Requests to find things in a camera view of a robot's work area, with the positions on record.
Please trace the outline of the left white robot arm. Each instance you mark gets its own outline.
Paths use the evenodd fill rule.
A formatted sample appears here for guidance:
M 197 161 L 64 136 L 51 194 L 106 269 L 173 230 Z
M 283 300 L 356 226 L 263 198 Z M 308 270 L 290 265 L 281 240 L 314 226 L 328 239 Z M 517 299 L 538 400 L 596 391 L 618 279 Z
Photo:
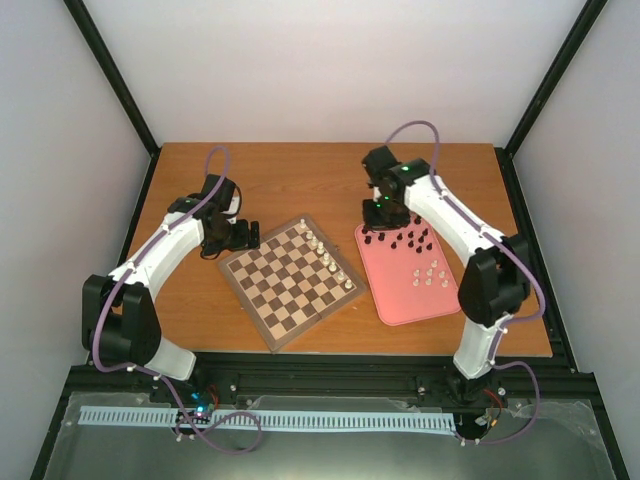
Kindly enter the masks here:
M 215 260 L 225 251 L 256 249 L 259 224 L 240 218 L 242 193 L 228 178 L 209 174 L 198 193 L 177 198 L 159 228 L 128 260 L 82 288 L 82 343 L 102 372 L 140 370 L 173 379 L 186 402 L 201 400 L 208 378 L 196 356 L 163 336 L 155 300 L 193 251 Z

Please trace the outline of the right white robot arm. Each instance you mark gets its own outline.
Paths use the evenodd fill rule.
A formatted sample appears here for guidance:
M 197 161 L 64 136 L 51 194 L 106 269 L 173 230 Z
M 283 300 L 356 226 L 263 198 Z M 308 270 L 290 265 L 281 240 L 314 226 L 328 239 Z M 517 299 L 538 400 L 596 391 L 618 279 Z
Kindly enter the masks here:
M 458 301 L 465 315 L 453 364 L 468 380 L 487 374 L 507 326 L 516 320 L 537 281 L 529 270 L 528 243 L 506 237 L 482 221 L 423 159 L 399 162 L 388 146 L 362 160 L 374 196 L 363 201 L 367 230 L 388 232 L 407 227 L 417 216 L 446 241 L 464 266 Z

